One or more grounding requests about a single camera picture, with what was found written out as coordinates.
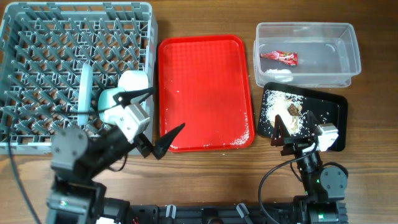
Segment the small light blue bowl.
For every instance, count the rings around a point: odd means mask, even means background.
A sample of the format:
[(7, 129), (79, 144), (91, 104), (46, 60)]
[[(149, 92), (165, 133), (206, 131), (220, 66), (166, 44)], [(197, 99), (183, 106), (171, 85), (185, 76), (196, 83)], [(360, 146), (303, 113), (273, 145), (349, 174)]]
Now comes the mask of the small light blue bowl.
[(143, 90), (149, 87), (149, 80), (143, 71), (127, 70), (120, 76), (118, 87), (125, 91)]

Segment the light green bowl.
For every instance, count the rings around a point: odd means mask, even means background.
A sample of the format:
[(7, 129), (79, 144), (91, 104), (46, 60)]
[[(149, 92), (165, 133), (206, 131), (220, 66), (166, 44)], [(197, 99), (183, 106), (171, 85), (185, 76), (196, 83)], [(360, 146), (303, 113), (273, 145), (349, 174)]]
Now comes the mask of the light green bowl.
[[(125, 89), (123, 87), (103, 90), (98, 99), (98, 110), (103, 111), (116, 106), (117, 102), (114, 100), (113, 96), (124, 91)], [(103, 123), (115, 125), (117, 112), (118, 109), (111, 109), (110, 112), (99, 113), (99, 118)]]

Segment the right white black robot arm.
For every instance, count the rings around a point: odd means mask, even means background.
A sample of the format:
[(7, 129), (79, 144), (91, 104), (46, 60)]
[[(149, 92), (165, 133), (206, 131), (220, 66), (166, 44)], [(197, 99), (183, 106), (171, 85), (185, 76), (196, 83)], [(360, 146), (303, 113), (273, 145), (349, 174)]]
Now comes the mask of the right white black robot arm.
[(292, 202), (291, 223), (348, 223), (345, 190), (348, 170), (336, 162), (322, 162), (325, 152), (338, 138), (338, 129), (332, 123), (320, 124), (310, 111), (307, 118), (315, 127), (308, 137), (293, 137), (282, 118), (274, 122), (272, 146), (282, 146), (282, 156), (294, 156), (298, 176), (305, 195), (295, 196)]

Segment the large light blue plate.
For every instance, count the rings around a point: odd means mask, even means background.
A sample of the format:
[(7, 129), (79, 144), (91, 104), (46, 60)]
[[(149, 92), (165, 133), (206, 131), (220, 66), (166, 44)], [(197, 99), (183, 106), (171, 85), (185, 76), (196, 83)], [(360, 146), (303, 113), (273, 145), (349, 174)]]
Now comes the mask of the large light blue plate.
[(89, 118), (91, 108), (91, 92), (93, 87), (93, 69), (92, 66), (84, 63), (82, 66), (80, 86), (78, 91), (78, 118), (77, 123), (83, 126)]

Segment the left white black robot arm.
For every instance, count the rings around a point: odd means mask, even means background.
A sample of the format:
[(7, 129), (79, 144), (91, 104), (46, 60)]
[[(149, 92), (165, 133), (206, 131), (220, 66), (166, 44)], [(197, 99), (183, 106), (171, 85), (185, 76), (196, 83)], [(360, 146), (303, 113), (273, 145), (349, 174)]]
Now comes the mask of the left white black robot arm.
[(118, 110), (116, 125), (98, 139), (91, 139), (82, 129), (67, 128), (52, 141), (51, 168), (55, 180), (47, 198), (47, 223), (96, 223), (107, 218), (114, 223), (136, 223), (137, 218), (126, 200), (107, 198), (106, 186), (93, 178), (130, 151), (137, 149), (143, 157), (165, 156), (184, 124), (173, 128), (156, 143), (144, 134), (149, 115), (141, 103), (153, 95), (153, 87), (121, 91), (113, 95)]

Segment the red snack wrapper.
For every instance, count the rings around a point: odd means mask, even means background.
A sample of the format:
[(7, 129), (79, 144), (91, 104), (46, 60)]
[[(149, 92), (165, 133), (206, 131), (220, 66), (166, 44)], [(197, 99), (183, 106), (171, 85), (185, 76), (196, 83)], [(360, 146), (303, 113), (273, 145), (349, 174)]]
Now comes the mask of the red snack wrapper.
[(283, 51), (272, 51), (268, 53), (260, 54), (260, 58), (266, 58), (282, 62), (289, 66), (298, 65), (298, 54), (296, 52), (283, 52)]

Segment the white napkin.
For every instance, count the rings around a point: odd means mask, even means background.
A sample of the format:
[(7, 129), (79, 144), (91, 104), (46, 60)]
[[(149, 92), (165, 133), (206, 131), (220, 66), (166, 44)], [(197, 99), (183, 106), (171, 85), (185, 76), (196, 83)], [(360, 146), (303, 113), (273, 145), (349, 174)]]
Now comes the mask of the white napkin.
[(291, 82), (294, 79), (292, 72), (288, 69), (268, 69), (266, 74), (281, 83)]

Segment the brown food scraps with rice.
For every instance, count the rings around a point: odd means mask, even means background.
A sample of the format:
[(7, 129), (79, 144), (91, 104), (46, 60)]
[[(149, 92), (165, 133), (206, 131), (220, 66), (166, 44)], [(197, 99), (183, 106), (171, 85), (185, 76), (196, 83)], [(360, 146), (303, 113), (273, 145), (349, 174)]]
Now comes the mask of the brown food scraps with rice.
[(271, 137), (275, 117), (280, 116), (287, 132), (293, 137), (306, 137), (318, 126), (308, 120), (311, 111), (320, 124), (332, 122), (332, 107), (324, 100), (295, 95), (277, 90), (266, 90), (263, 96), (257, 133)]

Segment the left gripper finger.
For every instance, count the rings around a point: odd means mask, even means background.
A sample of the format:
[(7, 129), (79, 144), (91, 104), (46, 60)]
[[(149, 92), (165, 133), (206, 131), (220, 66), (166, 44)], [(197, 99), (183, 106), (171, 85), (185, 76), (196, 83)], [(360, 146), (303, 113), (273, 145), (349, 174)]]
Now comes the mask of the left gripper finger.
[(141, 104), (154, 93), (154, 87), (134, 91), (121, 91), (113, 96), (113, 100), (117, 105), (121, 105), (123, 108), (125, 108), (133, 103)]
[(169, 147), (172, 145), (174, 139), (178, 136), (180, 131), (185, 127), (185, 123), (182, 123), (181, 125), (177, 126), (176, 128), (173, 128), (171, 131), (160, 137), (156, 142), (155, 146), (152, 150), (152, 154), (157, 160), (160, 160), (163, 158), (167, 151), (169, 150)]

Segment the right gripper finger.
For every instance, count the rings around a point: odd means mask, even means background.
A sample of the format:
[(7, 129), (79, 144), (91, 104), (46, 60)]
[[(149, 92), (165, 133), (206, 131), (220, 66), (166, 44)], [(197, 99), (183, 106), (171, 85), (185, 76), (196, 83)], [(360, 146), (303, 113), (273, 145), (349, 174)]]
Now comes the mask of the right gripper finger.
[(292, 144), (293, 139), (291, 138), (291, 135), (289, 134), (282, 118), (280, 115), (275, 116), (275, 121), (274, 121), (274, 132), (272, 135), (271, 139), (271, 144), (272, 145), (287, 145), (287, 144)]
[(305, 111), (300, 115), (300, 136), (311, 136), (319, 124), (320, 122), (312, 111)]

